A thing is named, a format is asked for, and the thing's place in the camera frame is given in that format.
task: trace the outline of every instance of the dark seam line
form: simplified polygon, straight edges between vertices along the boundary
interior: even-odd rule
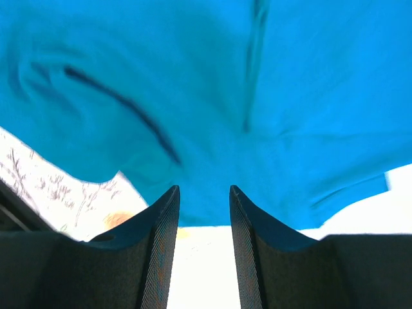
[[[141,109],[139,109],[139,107],[136,106],[136,104],[132,100],[130,100],[128,98],[125,98],[122,95],[119,95],[118,93],[116,93],[116,91],[113,91],[113,90],[99,84],[95,80],[91,79],[90,77],[85,76],[85,74],[80,73],[80,72],[74,70],[73,68],[65,67],[64,72],[68,77],[71,77],[73,79],[77,79],[77,80],[79,80],[79,81],[81,81],[85,84],[88,84],[88,85],[94,87],[95,89],[97,89],[101,92],[104,92],[105,94],[109,95],[110,97],[118,100],[121,104],[127,106],[134,114],[136,114],[139,118],[141,118],[143,120],[143,122],[146,124],[147,127],[150,128],[150,130],[152,132],[155,133],[155,135],[157,137],[157,140],[159,141],[159,144],[165,149],[165,151],[172,158],[172,160],[178,165],[182,164],[179,157],[178,157],[178,155],[174,151],[171,144],[167,141],[167,138],[164,136],[164,134],[162,134],[159,127]]]
[[[261,67],[261,57],[267,27],[269,2],[267,0],[254,0],[253,22],[250,41],[246,57],[246,113],[243,120],[243,132],[250,133],[250,118],[256,99],[256,84],[258,83]]]

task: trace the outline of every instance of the black textured surface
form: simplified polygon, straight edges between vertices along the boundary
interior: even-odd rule
[[[271,217],[236,186],[230,215],[242,309],[412,308],[412,236],[316,241]]]
[[[179,204],[174,186],[88,243],[0,232],[0,308],[166,308]]]

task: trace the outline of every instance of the orange spot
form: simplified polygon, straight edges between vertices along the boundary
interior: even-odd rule
[[[188,238],[191,234],[183,228],[178,228],[177,239],[185,239]]]
[[[108,214],[104,218],[104,226],[107,230],[111,230],[116,226],[122,224],[123,222],[127,221],[128,219],[132,218],[134,214],[132,212],[127,211],[118,211]]]

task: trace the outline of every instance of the blue fabric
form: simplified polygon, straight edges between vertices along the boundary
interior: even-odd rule
[[[148,203],[178,184],[181,226],[229,225],[236,184],[319,227],[412,163],[411,14],[410,0],[0,0],[0,126],[81,180],[121,170]]]

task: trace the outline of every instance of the blue shirt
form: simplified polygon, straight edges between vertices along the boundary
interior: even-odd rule
[[[295,229],[412,163],[412,2],[0,2],[0,126],[72,176],[120,170],[181,226],[229,187]]]

